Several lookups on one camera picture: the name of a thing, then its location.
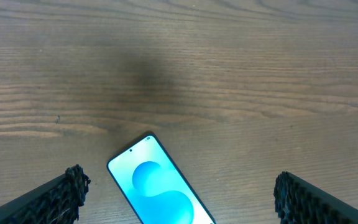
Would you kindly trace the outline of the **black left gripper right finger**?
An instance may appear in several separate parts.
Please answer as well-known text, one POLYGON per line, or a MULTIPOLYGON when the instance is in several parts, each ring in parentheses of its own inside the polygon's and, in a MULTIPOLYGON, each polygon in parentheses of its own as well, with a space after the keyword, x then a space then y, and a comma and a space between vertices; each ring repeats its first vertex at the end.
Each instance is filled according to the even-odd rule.
POLYGON ((358 224, 358 209, 283 171, 273 191, 281 224, 358 224))

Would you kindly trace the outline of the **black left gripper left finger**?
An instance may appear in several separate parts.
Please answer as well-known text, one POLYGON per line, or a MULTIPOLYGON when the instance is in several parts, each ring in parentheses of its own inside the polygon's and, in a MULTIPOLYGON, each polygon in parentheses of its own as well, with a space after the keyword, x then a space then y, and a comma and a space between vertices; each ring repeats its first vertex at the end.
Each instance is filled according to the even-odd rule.
POLYGON ((74 224, 89 192, 90 178, 79 165, 0 206, 0 224, 74 224))

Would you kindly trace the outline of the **blue Galaxy smartphone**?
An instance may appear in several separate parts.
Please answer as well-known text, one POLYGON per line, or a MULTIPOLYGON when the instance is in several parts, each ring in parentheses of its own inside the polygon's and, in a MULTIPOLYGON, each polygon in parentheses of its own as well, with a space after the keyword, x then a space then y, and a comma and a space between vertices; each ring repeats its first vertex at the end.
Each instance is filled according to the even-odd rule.
POLYGON ((106 167, 141 223, 216 223, 152 131, 126 144, 106 167))

